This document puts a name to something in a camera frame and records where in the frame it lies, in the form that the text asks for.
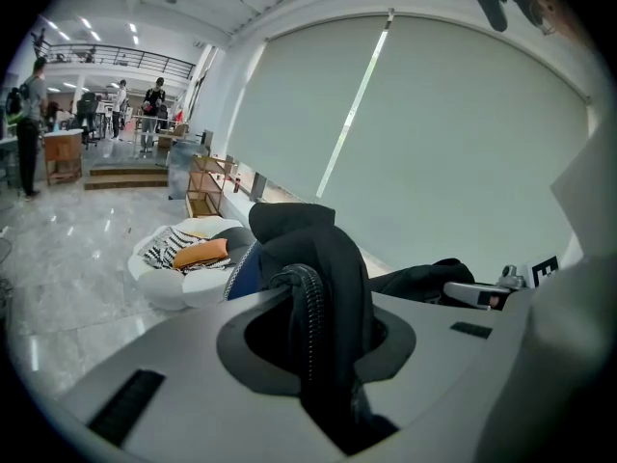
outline orange pillow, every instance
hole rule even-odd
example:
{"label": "orange pillow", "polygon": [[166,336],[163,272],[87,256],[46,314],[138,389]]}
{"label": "orange pillow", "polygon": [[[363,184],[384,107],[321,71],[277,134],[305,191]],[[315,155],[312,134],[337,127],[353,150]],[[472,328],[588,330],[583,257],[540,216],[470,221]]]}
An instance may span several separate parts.
{"label": "orange pillow", "polygon": [[228,242],[225,238],[217,238],[216,240],[186,247],[175,255],[174,269],[190,266],[205,260],[226,258],[228,256],[227,246]]}

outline black vent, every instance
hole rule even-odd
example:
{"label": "black vent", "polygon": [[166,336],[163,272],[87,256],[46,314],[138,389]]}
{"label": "black vent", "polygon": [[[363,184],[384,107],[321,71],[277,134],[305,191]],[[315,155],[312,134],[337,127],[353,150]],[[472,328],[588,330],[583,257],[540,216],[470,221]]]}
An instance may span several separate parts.
{"label": "black vent", "polygon": [[165,376],[138,370],[88,424],[90,430],[115,446],[122,444]]}

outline black slot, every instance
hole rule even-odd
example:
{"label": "black slot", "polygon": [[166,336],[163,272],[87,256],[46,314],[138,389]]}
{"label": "black slot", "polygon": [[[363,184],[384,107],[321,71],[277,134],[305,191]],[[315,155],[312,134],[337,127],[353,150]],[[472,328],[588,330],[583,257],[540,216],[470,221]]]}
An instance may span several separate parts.
{"label": "black slot", "polygon": [[455,322],[450,326],[450,329],[458,331],[459,333],[465,333],[466,335],[476,336],[484,340],[487,339],[493,331],[493,328],[479,326],[477,324],[471,324],[469,322]]}
{"label": "black slot", "polygon": [[88,428],[115,446],[122,444],[165,376],[137,370],[88,424]]}

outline coiled black cable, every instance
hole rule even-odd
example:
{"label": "coiled black cable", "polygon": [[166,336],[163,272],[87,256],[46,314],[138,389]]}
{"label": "coiled black cable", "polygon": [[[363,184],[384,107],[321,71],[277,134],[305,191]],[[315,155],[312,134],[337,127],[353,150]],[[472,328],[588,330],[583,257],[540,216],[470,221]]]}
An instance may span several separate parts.
{"label": "coiled black cable", "polygon": [[298,287],[293,293],[294,309],[304,312],[306,337],[301,344],[300,378],[303,392],[324,385],[328,371],[326,294],[317,272],[305,264],[291,264],[270,280],[269,287],[282,284]]}

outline backpack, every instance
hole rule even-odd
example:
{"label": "backpack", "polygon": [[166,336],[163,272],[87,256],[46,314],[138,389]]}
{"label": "backpack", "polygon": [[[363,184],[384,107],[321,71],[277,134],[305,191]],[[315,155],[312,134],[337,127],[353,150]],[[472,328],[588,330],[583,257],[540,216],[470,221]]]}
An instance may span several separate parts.
{"label": "backpack", "polygon": [[30,85],[35,79],[37,77],[29,77],[19,88],[11,89],[6,104],[8,123],[16,123],[23,118],[23,105],[25,101],[30,101]]}

